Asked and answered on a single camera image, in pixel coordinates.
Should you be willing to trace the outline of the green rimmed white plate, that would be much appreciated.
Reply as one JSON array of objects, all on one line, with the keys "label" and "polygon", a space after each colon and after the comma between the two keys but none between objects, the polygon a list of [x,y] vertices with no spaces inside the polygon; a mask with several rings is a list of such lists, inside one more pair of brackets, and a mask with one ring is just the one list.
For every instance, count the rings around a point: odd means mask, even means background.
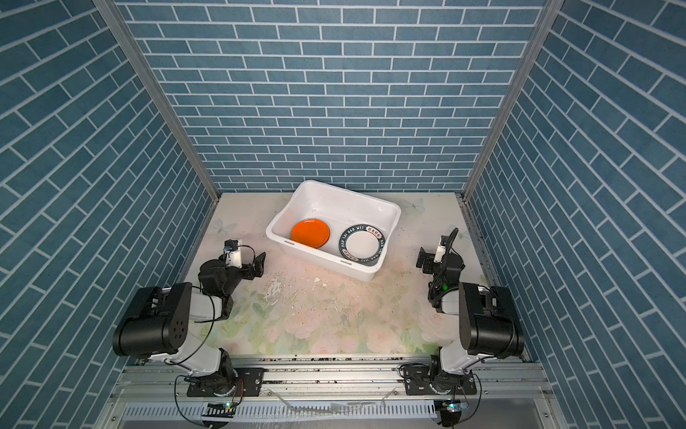
[{"label": "green rimmed white plate", "polygon": [[374,265],[381,257],[386,237],[373,225],[353,225],[339,237],[339,253],[349,261],[366,266]]}]

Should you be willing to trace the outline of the orange plate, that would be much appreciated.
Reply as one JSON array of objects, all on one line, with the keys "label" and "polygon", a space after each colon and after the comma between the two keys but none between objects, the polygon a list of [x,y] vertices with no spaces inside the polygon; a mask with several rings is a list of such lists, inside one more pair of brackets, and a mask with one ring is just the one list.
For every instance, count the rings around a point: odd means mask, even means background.
[{"label": "orange plate", "polygon": [[310,248],[321,248],[330,239],[330,227],[320,219],[305,219],[292,228],[290,239]]}]

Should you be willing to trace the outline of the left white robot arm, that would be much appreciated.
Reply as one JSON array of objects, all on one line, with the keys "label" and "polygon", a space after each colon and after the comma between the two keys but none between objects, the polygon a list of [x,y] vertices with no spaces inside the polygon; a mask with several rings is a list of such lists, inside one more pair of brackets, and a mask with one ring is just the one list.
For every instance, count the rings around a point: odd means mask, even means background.
[{"label": "left white robot arm", "polygon": [[233,308],[232,294],[239,284],[263,276],[266,253],[255,254],[248,264],[241,264],[243,248],[240,245],[202,264],[198,286],[180,282],[168,288],[139,289],[114,331],[114,353],[180,366],[197,379],[234,379],[228,353],[209,346],[209,338],[196,336],[191,328],[208,324],[214,329],[227,320]]}]

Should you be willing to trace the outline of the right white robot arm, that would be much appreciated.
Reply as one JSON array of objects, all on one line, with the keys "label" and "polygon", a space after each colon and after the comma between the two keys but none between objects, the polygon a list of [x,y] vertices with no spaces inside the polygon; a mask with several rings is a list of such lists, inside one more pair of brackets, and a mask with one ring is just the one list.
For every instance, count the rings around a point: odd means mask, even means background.
[{"label": "right white robot arm", "polygon": [[525,334],[509,289],[463,282],[464,259],[445,246],[434,253],[421,248],[416,267],[432,277],[427,299],[436,313],[457,318],[449,327],[457,339],[432,356],[433,380],[468,375],[487,359],[522,355]]}]

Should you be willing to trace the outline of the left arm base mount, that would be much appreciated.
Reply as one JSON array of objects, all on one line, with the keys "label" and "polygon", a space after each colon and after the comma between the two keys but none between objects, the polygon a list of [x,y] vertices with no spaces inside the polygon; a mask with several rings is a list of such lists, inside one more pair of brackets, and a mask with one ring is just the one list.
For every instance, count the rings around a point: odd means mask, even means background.
[{"label": "left arm base mount", "polygon": [[264,368],[235,368],[228,375],[215,373],[202,377],[186,376],[187,395],[202,398],[257,397],[264,381]]}]

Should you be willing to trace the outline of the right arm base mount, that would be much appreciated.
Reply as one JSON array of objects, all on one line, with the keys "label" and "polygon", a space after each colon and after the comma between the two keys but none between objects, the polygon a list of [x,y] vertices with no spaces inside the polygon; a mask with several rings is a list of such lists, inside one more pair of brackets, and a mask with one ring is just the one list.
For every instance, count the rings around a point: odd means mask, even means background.
[{"label": "right arm base mount", "polygon": [[477,393],[477,386],[471,375],[452,375],[425,364],[403,364],[398,367],[398,375],[409,396]]}]

